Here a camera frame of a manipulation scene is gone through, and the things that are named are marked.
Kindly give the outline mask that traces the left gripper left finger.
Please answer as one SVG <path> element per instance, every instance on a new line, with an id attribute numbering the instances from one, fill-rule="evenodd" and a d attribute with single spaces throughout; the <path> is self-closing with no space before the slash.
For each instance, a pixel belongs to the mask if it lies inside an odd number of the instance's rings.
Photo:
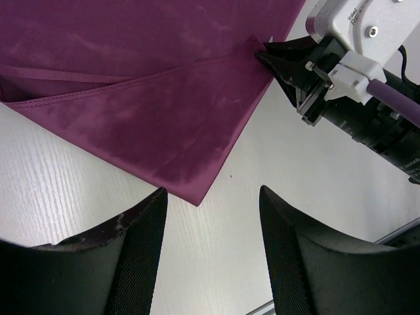
<path id="1" fill-rule="evenodd" d="M 60 243 L 1 242 L 2 314 L 149 314 L 167 217 L 159 188 Z"/>

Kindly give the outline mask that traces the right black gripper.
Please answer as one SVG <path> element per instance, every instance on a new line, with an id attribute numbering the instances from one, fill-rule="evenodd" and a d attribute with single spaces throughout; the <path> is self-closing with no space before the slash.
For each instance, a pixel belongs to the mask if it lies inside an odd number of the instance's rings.
<path id="1" fill-rule="evenodd" d="M 407 174 L 410 182 L 419 183 L 418 127 L 376 98 L 366 105 L 347 96 L 324 100 L 326 73 L 346 53 L 336 39 L 326 37 L 317 44 L 306 36 L 264 46 L 266 52 L 257 52 L 257 60 L 274 76 L 292 105 L 297 108 L 309 101 L 303 114 L 307 123 L 321 117 L 328 120 Z M 315 70 L 307 70 L 307 62 L 315 63 Z"/>

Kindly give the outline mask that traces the purple cloth napkin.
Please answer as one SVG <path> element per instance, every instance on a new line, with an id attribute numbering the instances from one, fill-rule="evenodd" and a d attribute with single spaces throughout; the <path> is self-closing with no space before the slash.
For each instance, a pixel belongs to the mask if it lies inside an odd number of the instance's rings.
<path id="1" fill-rule="evenodd" d="M 199 205 L 302 1 L 2 1 L 1 102 Z"/>

